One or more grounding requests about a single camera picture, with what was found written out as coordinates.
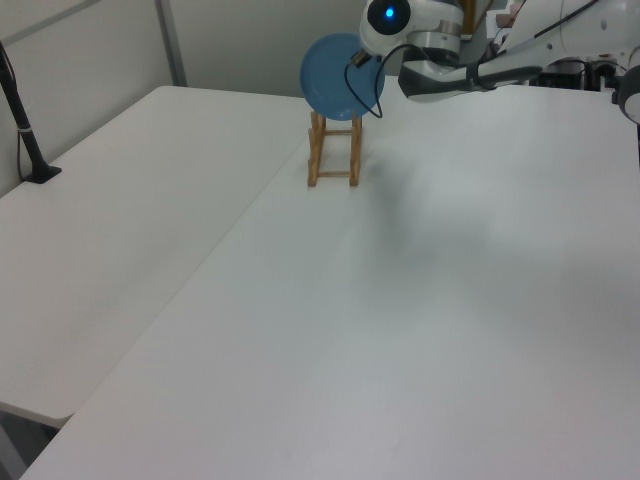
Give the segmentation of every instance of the wire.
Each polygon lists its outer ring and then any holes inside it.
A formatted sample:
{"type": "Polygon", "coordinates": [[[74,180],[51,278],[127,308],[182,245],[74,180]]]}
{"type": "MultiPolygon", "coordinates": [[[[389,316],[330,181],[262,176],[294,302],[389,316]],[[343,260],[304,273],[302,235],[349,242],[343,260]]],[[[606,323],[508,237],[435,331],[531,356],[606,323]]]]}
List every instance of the wire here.
{"type": "Polygon", "coordinates": [[[18,163],[18,176],[20,177],[20,181],[24,182],[24,177],[22,176],[22,165],[20,164],[20,149],[21,149],[21,144],[20,144],[20,132],[18,132],[18,159],[17,159],[17,163],[18,163]]]}
{"type": "Polygon", "coordinates": [[[566,17],[561,18],[560,20],[558,20],[556,23],[549,25],[547,28],[545,28],[544,30],[539,31],[538,33],[536,33],[533,38],[538,38],[541,37],[542,35],[544,35],[547,32],[550,32],[551,30],[553,30],[554,28],[558,28],[560,25],[567,23],[569,20],[571,20],[573,17],[580,15],[582,12],[584,12],[585,10],[593,7],[596,3],[598,3],[600,0],[591,0],[591,2],[587,3],[586,5],[583,5],[582,7],[580,7],[579,9],[577,9],[575,12],[570,13],[569,15],[567,15],[566,17]]]}
{"type": "Polygon", "coordinates": [[[362,105],[364,108],[367,109],[367,111],[373,115],[376,118],[382,118],[383,117],[383,113],[382,113],[382,106],[380,105],[380,92],[378,92],[378,82],[380,81],[380,75],[384,69],[385,64],[387,63],[387,60],[389,60],[391,58],[391,56],[396,53],[398,50],[401,50],[403,48],[414,48],[414,49],[418,49],[420,50],[420,53],[422,52],[422,49],[420,49],[419,47],[412,45],[410,43],[404,43],[402,45],[398,45],[397,47],[395,47],[393,50],[391,50],[386,57],[384,57],[384,59],[382,60],[382,62],[380,63],[380,67],[378,67],[378,72],[376,73],[376,79],[375,79],[375,83],[373,84],[373,91],[375,93],[375,97],[376,97],[376,106],[378,107],[378,112],[376,113],[373,110],[371,110],[371,108],[369,108],[369,106],[364,103],[364,101],[358,96],[358,94],[353,90],[353,87],[351,87],[351,82],[349,82],[349,67],[351,66],[351,62],[347,63],[347,65],[344,67],[344,81],[347,84],[347,88],[349,89],[349,91],[351,92],[351,94],[354,96],[354,98],[358,101],[358,103],[360,103],[360,105],[362,105]]]}
{"type": "Polygon", "coordinates": [[[595,60],[593,63],[596,64],[596,65],[601,64],[601,63],[603,63],[605,65],[613,65],[614,67],[620,67],[623,72],[627,72],[626,68],[624,68],[618,62],[614,62],[612,60],[595,60]]]}
{"type": "Polygon", "coordinates": [[[9,72],[11,73],[11,78],[13,80],[13,84],[16,84],[16,72],[13,70],[13,65],[11,65],[11,60],[9,60],[9,55],[7,55],[7,51],[4,49],[4,45],[0,42],[0,54],[4,58],[5,62],[9,67],[9,72]]]}

